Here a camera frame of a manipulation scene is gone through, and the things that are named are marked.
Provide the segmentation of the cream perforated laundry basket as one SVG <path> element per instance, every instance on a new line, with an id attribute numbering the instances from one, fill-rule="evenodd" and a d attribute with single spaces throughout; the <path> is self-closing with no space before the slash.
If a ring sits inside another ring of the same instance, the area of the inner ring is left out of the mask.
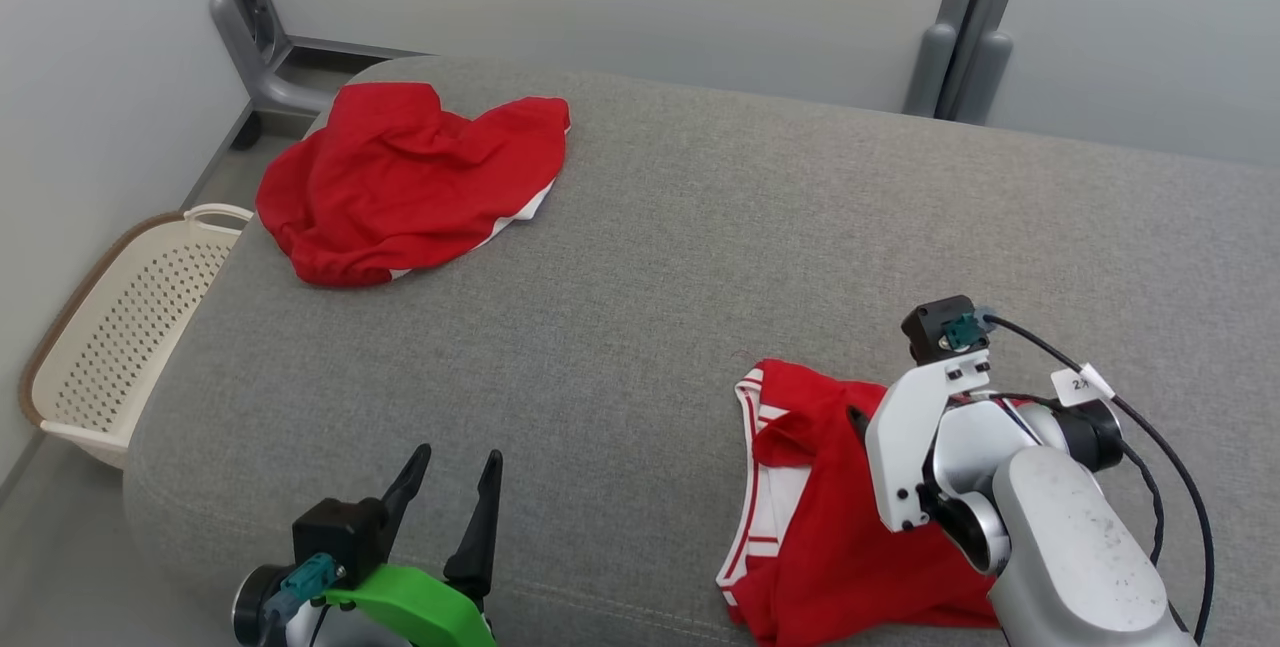
<path id="1" fill-rule="evenodd" d="M 123 470 L 136 424 L 250 210 L 209 202 L 151 217 L 95 263 L 22 373 L 32 425 Z"/>

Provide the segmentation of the red shorts with white trim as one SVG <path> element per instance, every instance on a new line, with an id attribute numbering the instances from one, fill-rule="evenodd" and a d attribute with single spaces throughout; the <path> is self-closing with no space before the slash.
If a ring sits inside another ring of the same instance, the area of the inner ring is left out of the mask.
<path id="1" fill-rule="evenodd" d="M 562 97 L 466 118 L 428 83 L 347 85 L 326 123 L 270 163 L 256 217 L 303 282 L 387 283 L 532 219 L 564 165 L 571 126 Z"/>

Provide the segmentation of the grey double partition post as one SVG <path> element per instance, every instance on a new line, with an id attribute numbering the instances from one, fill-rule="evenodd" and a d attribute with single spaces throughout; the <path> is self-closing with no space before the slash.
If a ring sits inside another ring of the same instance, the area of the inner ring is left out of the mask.
<path id="1" fill-rule="evenodd" d="M 941 0 L 925 29 L 902 114 L 983 126 L 1012 55 L 1009 0 Z"/>

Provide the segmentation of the grey fabric sofa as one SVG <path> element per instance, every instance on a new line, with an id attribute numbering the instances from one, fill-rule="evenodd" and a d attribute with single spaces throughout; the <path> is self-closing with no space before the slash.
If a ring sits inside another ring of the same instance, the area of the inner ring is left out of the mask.
<path id="1" fill-rule="evenodd" d="M 1206 647 L 1280 647 L 1280 168 L 617 76 L 419 56 L 472 117 L 571 108 L 534 219 L 369 290 L 246 227 L 133 434 L 124 504 L 232 642 L 320 498 L 433 448 L 396 559 L 436 571 L 506 457 L 502 647 L 745 646 L 714 586 L 745 488 L 733 383 L 781 357 L 887 384 L 900 322 L 964 293 L 1102 375 L 1171 442 L 1216 546 Z"/>

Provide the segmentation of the grey partition post with foot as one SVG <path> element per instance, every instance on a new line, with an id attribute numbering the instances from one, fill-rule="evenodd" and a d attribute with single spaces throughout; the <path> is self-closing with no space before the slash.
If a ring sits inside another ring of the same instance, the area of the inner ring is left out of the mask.
<path id="1" fill-rule="evenodd" d="M 289 35 L 273 0 L 209 0 L 207 9 L 250 96 L 228 143 L 232 151 L 248 150 L 260 141 L 266 114 L 283 115 L 293 126 L 332 105 L 335 88 L 308 86 L 282 74 L 289 61 L 339 72 L 410 56 L 392 47 Z"/>

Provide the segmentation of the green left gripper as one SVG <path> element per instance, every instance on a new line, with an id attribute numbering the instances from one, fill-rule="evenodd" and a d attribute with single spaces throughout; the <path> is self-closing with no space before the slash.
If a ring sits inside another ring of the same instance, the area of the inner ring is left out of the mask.
<path id="1" fill-rule="evenodd" d="M 381 497 L 378 543 L 390 560 L 404 511 L 419 495 L 433 451 L 419 445 Z M 490 594 L 500 512 L 504 460 L 489 452 L 477 482 L 477 501 L 458 548 L 445 560 L 444 584 L 416 568 L 381 565 L 352 589 L 332 587 L 325 602 L 352 606 L 413 647 L 497 647 L 485 612 Z"/>

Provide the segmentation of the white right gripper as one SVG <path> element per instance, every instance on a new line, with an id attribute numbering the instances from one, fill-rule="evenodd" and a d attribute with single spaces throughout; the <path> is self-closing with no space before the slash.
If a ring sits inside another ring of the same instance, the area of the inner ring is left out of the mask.
<path id="1" fill-rule="evenodd" d="M 951 397 L 987 386 L 988 370 L 989 351 L 961 354 L 904 373 L 872 419 L 859 407 L 846 407 L 860 450 L 867 451 L 879 519 L 891 532 L 928 521 L 916 487 L 924 482 L 942 415 Z"/>

